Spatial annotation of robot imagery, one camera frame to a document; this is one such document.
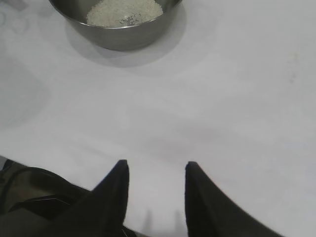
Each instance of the rice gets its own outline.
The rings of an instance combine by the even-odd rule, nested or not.
[[[101,0],[87,14],[87,24],[123,27],[150,21],[163,14],[155,0]]]

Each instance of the white countertop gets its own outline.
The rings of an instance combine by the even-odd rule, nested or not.
[[[48,0],[2,0],[0,154],[89,189],[127,159],[125,223],[156,237],[185,236],[184,168],[195,160],[264,224],[314,237],[315,9],[184,0],[163,38],[113,52]]]

